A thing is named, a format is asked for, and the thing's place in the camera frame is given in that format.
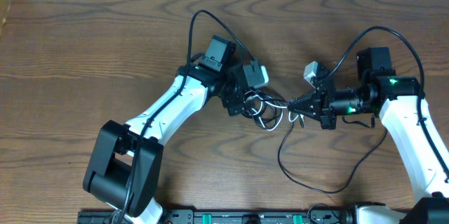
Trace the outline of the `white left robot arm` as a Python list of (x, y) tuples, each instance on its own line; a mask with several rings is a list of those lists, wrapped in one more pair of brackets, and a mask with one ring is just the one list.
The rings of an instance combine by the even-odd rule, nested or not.
[(247, 92), (269, 78), (254, 58), (234, 57), (236, 44), (214, 36), (205, 53), (187, 55), (169, 89), (138, 116), (120, 124), (108, 121), (93, 148), (83, 189), (112, 206), (109, 223), (158, 223), (162, 206), (155, 200), (163, 150), (173, 134), (212, 98), (229, 115), (245, 110)]

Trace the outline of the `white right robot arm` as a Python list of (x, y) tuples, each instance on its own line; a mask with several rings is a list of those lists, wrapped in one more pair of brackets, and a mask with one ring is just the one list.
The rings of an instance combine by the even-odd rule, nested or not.
[(442, 165), (448, 150), (430, 117), (428, 103), (419, 97), (415, 77), (398, 76), (387, 47), (356, 54), (361, 86), (337, 90), (333, 79), (320, 81), (329, 71), (312, 62), (304, 79), (313, 86), (288, 105), (288, 110), (334, 129), (338, 116), (374, 114), (394, 140), (406, 167), (415, 197), (408, 213), (384, 204), (354, 204), (340, 215), (341, 223), (447, 223), (448, 181)]

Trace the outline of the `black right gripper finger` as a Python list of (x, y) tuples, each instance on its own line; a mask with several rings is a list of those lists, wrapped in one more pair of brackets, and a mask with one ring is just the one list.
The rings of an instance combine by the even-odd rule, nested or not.
[(321, 97), (317, 90), (310, 91), (288, 103), (288, 109), (316, 109), (321, 107)]
[(302, 114), (310, 119), (321, 121), (321, 106), (318, 103), (291, 103), (288, 110), (297, 114)]

